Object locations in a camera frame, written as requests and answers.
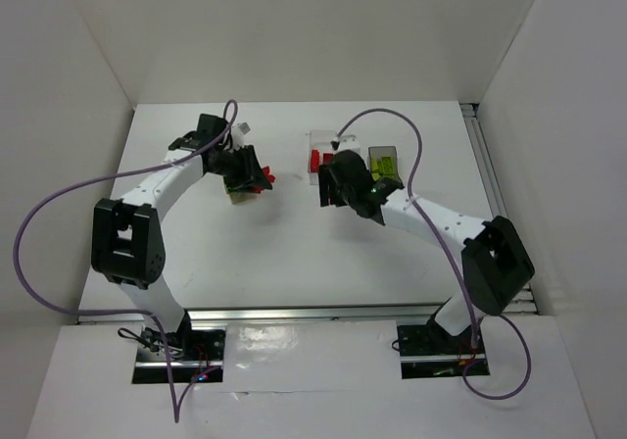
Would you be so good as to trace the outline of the red curved lego half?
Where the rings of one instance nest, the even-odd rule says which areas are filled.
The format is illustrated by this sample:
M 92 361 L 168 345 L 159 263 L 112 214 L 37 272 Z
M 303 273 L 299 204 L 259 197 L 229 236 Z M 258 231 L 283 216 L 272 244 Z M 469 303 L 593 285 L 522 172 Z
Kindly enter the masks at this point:
M 272 174 L 270 166 L 266 166 L 262 168 L 264 176 L 269 183 L 275 182 L 275 176 Z

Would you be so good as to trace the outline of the lime stepped lego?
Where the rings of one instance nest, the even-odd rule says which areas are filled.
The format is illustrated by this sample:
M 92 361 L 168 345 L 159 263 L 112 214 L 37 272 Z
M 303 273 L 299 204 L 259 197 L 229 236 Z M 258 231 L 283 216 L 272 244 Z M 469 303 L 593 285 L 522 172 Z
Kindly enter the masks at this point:
M 387 177 L 396 179 L 398 177 L 396 160 L 391 156 L 371 158 L 370 171 L 375 178 Z

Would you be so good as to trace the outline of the red rectangular lego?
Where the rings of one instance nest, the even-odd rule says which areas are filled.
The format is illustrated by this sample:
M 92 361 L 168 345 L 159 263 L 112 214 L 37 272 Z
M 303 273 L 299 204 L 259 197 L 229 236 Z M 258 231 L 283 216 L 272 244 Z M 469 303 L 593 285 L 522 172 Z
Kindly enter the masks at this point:
M 317 150 L 312 149 L 309 160 L 309 172 L 318 173 L 319 167 L 322 164 L 323 155 Z

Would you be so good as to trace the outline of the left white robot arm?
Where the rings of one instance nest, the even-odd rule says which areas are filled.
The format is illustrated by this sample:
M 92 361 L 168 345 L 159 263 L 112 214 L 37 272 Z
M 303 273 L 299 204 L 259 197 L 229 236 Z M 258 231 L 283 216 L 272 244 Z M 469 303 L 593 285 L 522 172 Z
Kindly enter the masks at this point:
M 249 130 L 244 122 L 200 115 L 196 129 L 169 145 L 161 167 L 118 199 L 104 198 L 94 208 L 91 265 L 139 310 L 146 321 L 141 340 L 152 349 L 167 344 L 183 351 L 194 342 L 190 316 L 163 276 L 161 223 L 169 210 L 207 174 L 220 176 L 227 194 L 259 194 L 272 187 L 269 168 L 244 140 Z

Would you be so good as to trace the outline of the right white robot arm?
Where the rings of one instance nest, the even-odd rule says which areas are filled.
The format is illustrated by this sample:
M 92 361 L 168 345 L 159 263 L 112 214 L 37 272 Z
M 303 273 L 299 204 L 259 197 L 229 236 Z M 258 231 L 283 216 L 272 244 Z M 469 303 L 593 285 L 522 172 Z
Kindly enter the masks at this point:
M 398 180 L 376 179 L 352 150 L 321 165 L 318 183 L 322 207 L 349 207 L 361 218 L 404 230 L 444 251 L 458 292 L 427 322 L 437 340 L 476 338 L 480 321 L 501 315 L 535 275 L 509 219 L 469 217 L 411 193 Z

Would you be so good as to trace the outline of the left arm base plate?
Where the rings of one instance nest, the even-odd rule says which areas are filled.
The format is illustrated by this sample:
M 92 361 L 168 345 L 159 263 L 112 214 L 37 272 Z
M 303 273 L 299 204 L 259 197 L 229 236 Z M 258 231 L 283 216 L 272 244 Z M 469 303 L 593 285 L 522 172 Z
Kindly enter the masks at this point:
M 131 383 L 137 385 L 168 384 L 166 349 L 155 333 L 144 329 L 140 335 L 127 332 L 119 336 L 140 338 L 135 356 Z M 198 383 L 222 383 L 226 341 L 224 327 L 193 329 L 185 348 L 169 346 L 172 378 L 175 384 L 186 384 L 196 378 Z

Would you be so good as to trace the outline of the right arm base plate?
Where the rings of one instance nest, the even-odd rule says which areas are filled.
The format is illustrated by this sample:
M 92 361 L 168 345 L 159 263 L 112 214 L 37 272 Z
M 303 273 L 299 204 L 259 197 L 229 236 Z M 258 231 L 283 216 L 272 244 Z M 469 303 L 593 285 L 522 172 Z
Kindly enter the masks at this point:
M 461 377 L 490 374 L 481 338 L 471 343 L 472 329 L 450 336 L 435 323 L 401 324 L 391 348 L 400 356 L 402 379 Z

